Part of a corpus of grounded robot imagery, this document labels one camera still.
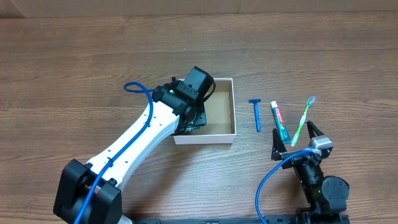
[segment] toothpaste tube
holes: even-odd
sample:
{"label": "toothpaste tube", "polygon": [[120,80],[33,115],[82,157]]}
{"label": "toothpaste tube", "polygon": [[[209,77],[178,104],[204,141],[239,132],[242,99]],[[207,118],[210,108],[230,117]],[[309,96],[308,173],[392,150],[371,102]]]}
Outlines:
{"label": "toothpaste tube", "polygon": [[271,108],[272,108],[272,112],[274,114],[276,126],[278,127],[278,132],[279,132],[282,142],[284,144],[291,143],[292,140],[289,136],[289,133],[287,132],[287,128],[285,126],[285,121],[282,118],[282,113],[280,112],[279,107],[276,104],[276,101],[271,102]]}

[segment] green toothbrush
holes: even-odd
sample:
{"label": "green toothbrush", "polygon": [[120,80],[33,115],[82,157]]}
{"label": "green toothbrush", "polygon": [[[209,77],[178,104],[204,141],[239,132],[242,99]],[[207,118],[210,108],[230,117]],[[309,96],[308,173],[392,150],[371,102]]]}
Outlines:
{"label": "green toothbrush", "polygon": [[303,124],[304,124],[304,122],[305,122],[305,118],[307,117],[307,111],[308,111],[309,107],[311,107],[311,106],[315,103],[315,100],[316,100],[316,99],[317,99],[317,98],[316,98],[315,96],[311,96],[311,97],[307,100],[307,107],[305,108],[304,114],[303,114],[303,116],[301,117],[300,124],[299,124],[299,126],[298,126],[297,132],[296,132],[296,134],[294,135],[294,138],[293,138],[293,141],[292,141],[292,147],[293,147],[294,145],[296,145],[296,142],[297,142],[297,140],[299,139],[299,134],[300,134],[300,131],[301,131],[301,127],[303,126]]}

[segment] white box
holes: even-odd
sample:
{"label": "white box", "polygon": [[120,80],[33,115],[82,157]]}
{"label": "white box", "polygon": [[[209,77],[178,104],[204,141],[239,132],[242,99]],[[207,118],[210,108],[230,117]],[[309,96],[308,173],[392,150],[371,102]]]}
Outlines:
{"label": "white box", "polygon": [[236,136],[234,85],[232,78],[215,78],[216,90],[205,102],[205,126],[178,136],[176,144],[232,143]]}

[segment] white cap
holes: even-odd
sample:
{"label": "white cap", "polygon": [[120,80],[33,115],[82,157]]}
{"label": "white cap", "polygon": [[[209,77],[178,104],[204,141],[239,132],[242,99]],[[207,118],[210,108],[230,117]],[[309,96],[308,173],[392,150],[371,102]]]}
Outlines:
{"label": "white cap", "polygon": [[278,104],[276,104],[276,101],[272,101],[271,102],[271,108],[275,108],[278,107]]}

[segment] wooden table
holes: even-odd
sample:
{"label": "wooden table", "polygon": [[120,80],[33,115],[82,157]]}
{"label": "wooden table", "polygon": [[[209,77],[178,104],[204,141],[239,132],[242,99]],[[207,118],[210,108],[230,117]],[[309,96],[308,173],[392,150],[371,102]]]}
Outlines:
{"label": "wooden table", "polygon": [[[276,165],[269,103],[293,137],[316,95],[308,118],[335,144],[322,169],[349,182],[345,214],[398,223],[398,12],[0,20],[0,223],[63,223],[52,213],[62,169],[107,148],[147,104],[123,85],[155,87],[195,65],[234,78],[238,135],[161,142],[123,192],[130,217],[256,217]],[[294,150],[308,141],[304,129]],[[260,201],[263,214],[306,206],[292,169]]]}

